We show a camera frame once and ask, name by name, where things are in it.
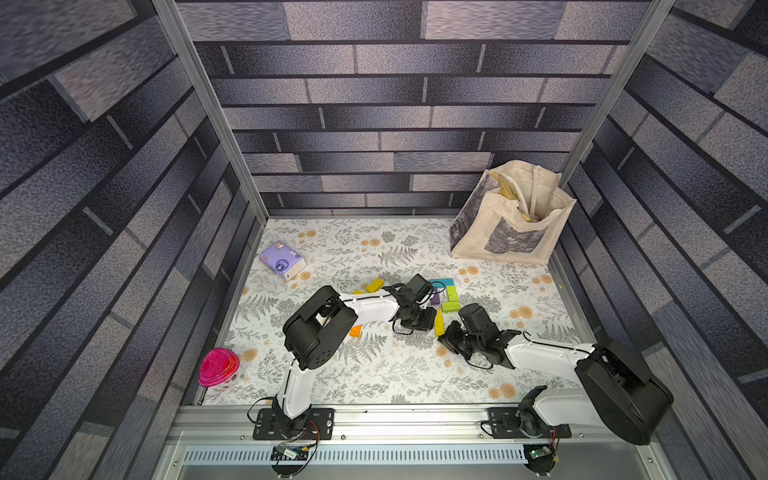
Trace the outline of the yellow-green block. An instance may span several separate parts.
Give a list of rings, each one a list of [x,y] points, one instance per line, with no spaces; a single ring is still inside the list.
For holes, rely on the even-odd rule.
[[[442,335],[445,334],[444,317],[443,317],[443,312],[442,312],[441,309],[437,309],[436,310],[433,330],[434,330],[435,336],[437,338],[439,338],[439,337],[441,337]]]

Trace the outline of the teal block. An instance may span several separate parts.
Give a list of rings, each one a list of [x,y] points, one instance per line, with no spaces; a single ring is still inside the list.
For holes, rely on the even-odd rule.
[[[452,279],[448,279],[448,278],[445,278],[445,279],[432,279],[430,281],[430,283],[433,284],[433,285],[437,285],[439,288],[451,287],[451,286],[455,285],[454,281]]]

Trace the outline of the lime green long block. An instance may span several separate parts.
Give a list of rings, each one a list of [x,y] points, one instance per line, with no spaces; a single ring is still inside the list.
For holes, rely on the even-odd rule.
[[[448,301],[441,304],[441,310],[444,313],[458,312],[461,309],[459,301]]]

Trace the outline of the small yellow block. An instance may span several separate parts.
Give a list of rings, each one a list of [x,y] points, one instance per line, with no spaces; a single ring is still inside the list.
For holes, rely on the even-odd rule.
[[[378,292],[383,286],[384,281],[380,278],[377,278],[366,287],[366,291],[369,293],[375,293]]]

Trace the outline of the lime green short block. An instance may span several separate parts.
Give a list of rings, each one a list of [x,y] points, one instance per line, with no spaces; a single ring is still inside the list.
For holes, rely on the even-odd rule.
[[[456,287],[454,285],[447,286],[445,288],[445,293],[447,295],[447,298],[448,298],[449,302],[458,302],[459,301],[458,293],[457,293]]]

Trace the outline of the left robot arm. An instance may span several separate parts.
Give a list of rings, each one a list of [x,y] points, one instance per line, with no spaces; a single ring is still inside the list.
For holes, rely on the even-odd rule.
[[[437,317],[430,305],[435,294],[433,284],[419,274],[375,292],[340,294],[330,285],[317,290],[283,326],[284,346],[293,359],[272,403],[276,418],[287,428],[304,424],[317,370],[353,328],[388,322],[399,335],[431,330]]]

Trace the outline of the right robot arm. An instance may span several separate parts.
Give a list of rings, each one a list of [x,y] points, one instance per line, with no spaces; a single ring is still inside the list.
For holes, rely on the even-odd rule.
[[[610,338],[575,345],[537,340],[525,331],[499,329],[477,303],[462,307],[459,317],[438,341],[464,360],[479,354],[492,368],[538,371],[575,384],[534,387],[509,420],[493,422],[495,437],[515,432],[536,439],[563,425],[592,425],[647,445],[673,404],[673,394],[645,360]]]

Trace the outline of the right circuit board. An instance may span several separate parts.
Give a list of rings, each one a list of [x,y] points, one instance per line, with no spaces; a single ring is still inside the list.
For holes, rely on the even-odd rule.
[[[556,454],[546,445],[524,445],[524,455],[529,465],[540,461],[553,461]]]

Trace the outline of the circuit board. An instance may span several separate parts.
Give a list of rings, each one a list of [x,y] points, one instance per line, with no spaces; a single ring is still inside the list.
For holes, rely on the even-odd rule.
[[[305,446],[277,444],[272,448],[272,462],[304,462],[309,458],[309,448]]]
[[[556,454],[546,445],[524,445],[524,455],[529,465],[540,461],[553,461]]]

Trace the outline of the purple card box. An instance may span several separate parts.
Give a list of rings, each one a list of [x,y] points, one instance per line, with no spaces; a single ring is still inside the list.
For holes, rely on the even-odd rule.
[[[285,282],[292,280],[307,266],[301,254],[282,242],[275,242],[262,251],[258,258]]]

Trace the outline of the canvas tote bag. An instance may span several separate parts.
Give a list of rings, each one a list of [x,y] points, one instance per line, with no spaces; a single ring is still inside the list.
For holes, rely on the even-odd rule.
[[[450,226],[451,256],[546,265],[577,203],[560,179],[521,160],[485,171]]]

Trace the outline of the left circuit board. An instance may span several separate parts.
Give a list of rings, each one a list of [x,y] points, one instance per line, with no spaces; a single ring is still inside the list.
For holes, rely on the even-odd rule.
[[[304,462],[309,458],[309,448],[305,446],[277,444],[272,448],[272,462]]]

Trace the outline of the pink plastic lid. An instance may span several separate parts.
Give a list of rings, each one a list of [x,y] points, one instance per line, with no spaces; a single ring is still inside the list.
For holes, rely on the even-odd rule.
[[[205,388],[229,381],[239,370],[240,358],[226,348],[212,349],[202,360],[198,370],[198,383]]]

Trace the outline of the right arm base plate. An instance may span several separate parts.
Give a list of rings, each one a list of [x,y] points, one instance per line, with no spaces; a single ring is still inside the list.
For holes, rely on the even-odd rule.
[[[568,425],[547,425],[530,409],[521,413],[516,407],[494,407],[487,410],[488,419],[481,422],[481,430],[494,439],[571,438]]]

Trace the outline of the aluminium front rail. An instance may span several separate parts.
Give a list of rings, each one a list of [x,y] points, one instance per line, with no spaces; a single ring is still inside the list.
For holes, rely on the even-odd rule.
[[[304,462],[272,462],[243,406],[184,407],[154,479],[533,479],[524,445],[556,453],[552,479],[673,479],[657,441],[631,445],[604,427],[569,426],[571,438],[493,439],[483,404],[338,405],[330,440],[307,435]]]

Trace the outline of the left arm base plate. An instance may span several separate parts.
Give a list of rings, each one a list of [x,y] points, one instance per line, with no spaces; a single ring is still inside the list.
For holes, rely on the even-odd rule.
[[[280,409],[263,408],[255,417],[252,434],[254,440],[288,440],[306,434],[312,439],[332,438],[336,411],[332,408],[311,407],[294,419],[289,419]]]

